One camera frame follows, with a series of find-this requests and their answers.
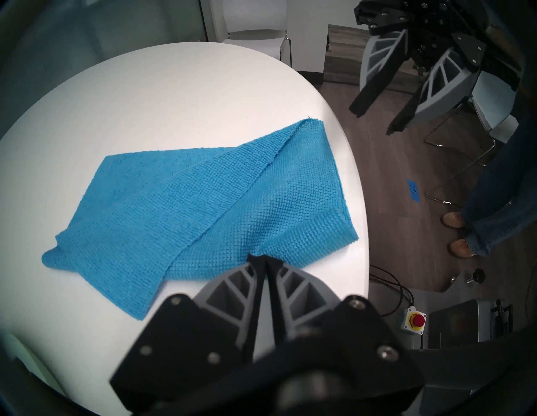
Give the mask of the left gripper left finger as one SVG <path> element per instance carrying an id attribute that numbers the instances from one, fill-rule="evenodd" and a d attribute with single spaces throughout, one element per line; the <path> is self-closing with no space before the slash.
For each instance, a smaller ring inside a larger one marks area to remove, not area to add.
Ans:
<path id="1" fill-rule="evenodd" d="M 110 379 L 124 407 L 146 412 L 252 362 L 262 291 L 263 258 L 248 256 L 193 298 L 166 298 Z"/>

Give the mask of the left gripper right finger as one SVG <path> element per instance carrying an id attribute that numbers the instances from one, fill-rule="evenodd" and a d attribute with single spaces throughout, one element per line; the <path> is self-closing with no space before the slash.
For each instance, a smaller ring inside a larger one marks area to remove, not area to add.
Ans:
<path id="1" fill-rule="evenodd" d="M 290 372 L 422 378 L 415 360 L 365 298 L 340 300 L 320 279 L 269 258 L 275 348 Z"/>

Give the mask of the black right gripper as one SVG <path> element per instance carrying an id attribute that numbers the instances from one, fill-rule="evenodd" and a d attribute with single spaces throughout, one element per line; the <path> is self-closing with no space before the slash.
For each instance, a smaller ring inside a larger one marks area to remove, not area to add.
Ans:
<path id="1" fill-rule="evenodd" d="M 371 35 L 362 56 L 360 92 L 350 105 L 357 118 L 409 58 L 435 64 L 391 121 L 387 135 L 435 119 L 469 97 L 486 51 L 480 1 L 360 1 L 356 21 L 367 25 Z"/>

